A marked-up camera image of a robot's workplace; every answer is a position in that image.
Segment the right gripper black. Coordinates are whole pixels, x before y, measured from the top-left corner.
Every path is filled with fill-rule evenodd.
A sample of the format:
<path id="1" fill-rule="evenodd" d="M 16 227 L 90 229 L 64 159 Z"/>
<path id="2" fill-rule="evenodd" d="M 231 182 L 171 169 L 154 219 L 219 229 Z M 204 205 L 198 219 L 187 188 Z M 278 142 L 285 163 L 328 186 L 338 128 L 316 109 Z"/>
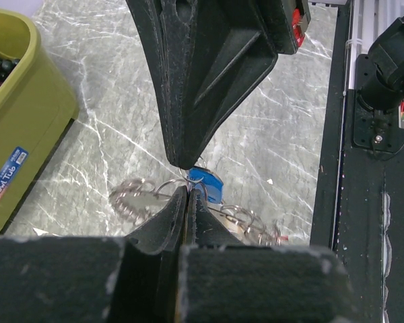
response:
<path id="1" fill-rule="evenodd" d="M 173 166 L 195 165 L 278 53 L 296 54 L 310 21 L 307 0 L 162 2 L 162 89 L 170 113 L 164 140 Z"/>

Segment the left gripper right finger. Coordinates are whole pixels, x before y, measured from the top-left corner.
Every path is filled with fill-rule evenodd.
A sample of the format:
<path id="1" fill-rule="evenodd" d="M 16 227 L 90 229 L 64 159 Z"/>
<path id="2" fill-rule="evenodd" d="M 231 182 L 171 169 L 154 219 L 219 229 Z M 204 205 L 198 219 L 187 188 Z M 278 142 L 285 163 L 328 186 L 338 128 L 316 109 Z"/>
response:
<path id="1" fill-rule="evenodd" d="M 179 322 L 246 321 L 245 250 L 192 190 L 178 265 Z"/>

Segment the olive green plastic bin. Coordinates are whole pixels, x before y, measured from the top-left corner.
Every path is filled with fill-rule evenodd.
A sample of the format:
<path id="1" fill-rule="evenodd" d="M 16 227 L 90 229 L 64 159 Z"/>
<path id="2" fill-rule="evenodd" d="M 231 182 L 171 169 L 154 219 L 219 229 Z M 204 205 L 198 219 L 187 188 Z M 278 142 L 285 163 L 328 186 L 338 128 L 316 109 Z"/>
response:
<path id="1" fill-rule="evenodd" d="M 79 109 L 26 16 L 0 9 L 0 58 L 19 59 L 0 87 L 0 232 Z"/>

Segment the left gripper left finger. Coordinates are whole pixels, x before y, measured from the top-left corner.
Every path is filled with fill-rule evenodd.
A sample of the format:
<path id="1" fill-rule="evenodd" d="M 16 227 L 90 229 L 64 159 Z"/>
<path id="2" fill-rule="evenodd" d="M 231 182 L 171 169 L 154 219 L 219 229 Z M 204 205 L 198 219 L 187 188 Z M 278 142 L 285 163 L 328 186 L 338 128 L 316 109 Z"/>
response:
<path id="1" fill-rule="evenodd" d="M 166 206 L 129 237 L 126 293 L 132 322 L 174 320 L 187 205 L 187 188 L 180 186 Z"/>

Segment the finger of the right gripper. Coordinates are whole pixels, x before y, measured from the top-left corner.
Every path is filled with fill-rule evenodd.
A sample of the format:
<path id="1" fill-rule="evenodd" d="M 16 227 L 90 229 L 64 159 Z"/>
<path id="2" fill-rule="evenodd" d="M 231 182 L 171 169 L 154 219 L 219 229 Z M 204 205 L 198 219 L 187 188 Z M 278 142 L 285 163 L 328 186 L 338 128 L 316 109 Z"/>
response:
<path id="1" fill-rule="evenodd" d="M 168 41 L 172 29 L 180 25 L 173 1 L 127 1 L 135 22 L 154 85 L 166 157 L 171 165 L 184 167 L 182 122 L 172 110 Z"/>

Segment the blue tag key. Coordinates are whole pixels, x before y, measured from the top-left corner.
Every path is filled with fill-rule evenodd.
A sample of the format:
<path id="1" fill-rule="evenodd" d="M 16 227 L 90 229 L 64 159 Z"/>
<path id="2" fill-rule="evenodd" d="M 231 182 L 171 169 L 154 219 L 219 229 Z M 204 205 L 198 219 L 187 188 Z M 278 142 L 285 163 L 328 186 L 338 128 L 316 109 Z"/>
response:
<path id="1" fill-rule="evenodd" d="M 224 183 L 217 174 L 207 168 L 194 166 L 188 171 L 188 179 L 195 188 L 205 194 L 210 203 L 222 203 Z"/>

